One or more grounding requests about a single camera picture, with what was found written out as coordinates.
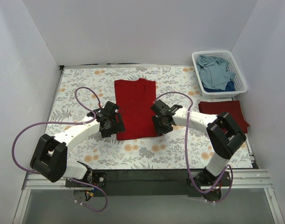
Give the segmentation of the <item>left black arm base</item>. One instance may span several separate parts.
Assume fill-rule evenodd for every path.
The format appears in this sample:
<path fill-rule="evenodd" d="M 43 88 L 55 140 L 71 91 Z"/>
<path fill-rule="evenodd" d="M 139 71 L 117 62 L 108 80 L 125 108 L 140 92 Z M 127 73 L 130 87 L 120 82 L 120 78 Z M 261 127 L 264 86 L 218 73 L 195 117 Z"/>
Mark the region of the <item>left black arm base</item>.
<path fill-rule="evenodd" d="M 77 182 L 73 182 L 71 180 L 66 180 L 65 181 L 65 187 L 87 187 L 87 183 L 95 185 L 97 187 L 105 187 L 106 186 L 106 179 L 107 179 L 107 174 L 104 172 L 95 172 L 95 173 L 89 173 L 84 176 L 83 179 L 78 180 L 81 182 L 84 182 L 85 184 L 80 184 Z"/>

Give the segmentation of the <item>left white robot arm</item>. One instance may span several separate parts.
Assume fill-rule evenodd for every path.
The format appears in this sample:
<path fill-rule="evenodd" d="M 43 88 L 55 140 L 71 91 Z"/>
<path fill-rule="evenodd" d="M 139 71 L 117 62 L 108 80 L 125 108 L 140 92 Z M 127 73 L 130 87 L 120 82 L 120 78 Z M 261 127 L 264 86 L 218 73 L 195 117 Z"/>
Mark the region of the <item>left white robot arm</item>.
<path fill-rule="evenodd" d="M 79 125 L 53 136 L 44 134 L 38 140 L 30 167 L 56 182 L 61 178 L 73 178 L 83 187 L 92 182 L 92 169 L 79 161 L 69 161 L 68 152 L 94 134 L 102 138 L 125 131 L 120 107 L 108 101 L 104 107 L 88 113 Z"/>

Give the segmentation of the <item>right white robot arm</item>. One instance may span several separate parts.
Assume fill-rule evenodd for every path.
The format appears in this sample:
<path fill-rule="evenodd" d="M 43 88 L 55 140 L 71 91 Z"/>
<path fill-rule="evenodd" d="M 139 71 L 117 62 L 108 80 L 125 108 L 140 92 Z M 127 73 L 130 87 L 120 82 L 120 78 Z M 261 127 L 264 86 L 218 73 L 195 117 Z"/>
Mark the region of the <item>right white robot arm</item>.
<path fill-rule="evenodd" d="M 188 176 L 193 186 L 196 186 L 196 177 L 192 177 L 188 164 L 188 131 L 194 129 L 207 134 L 214 150 L 214 155 L 203 169 L 204 183 L 215 187 L 221 180 L 228 162 L 235 152 L 246 141 L 246 135 L 228 112 L 219 115 L 210 115 L 200 112 L 191 112 L 181 105 L 169 107 L 160 99 L 151 106 L 154 112 L 152 120 L 158 136 L 173 131 L 173 126 L 186 127 L 185 132 L 185 159 Z"/>

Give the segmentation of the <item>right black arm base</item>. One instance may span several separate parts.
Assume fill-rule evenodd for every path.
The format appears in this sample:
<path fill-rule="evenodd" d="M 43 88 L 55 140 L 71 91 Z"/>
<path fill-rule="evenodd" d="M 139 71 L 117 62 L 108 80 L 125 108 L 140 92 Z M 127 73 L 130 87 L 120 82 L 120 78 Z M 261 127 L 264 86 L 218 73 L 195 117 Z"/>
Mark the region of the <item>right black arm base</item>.
<path fill-rule="evenodd" d="M 198 173 L 192 172 L 191 175 L 197 187 L 204 187 L 204 186 L 212 187 L 219 177 L 219 176 L 213 176 L 211 173 L 204 173 L 204 172 L 198 172 Z M 231 177 L 229 175 L 229 172 L 226 171 L 221 177 L 218 184 L 216 185 L 216 188 L 220 186 L 229 187 L 230 183 L 231 183 Z"/>

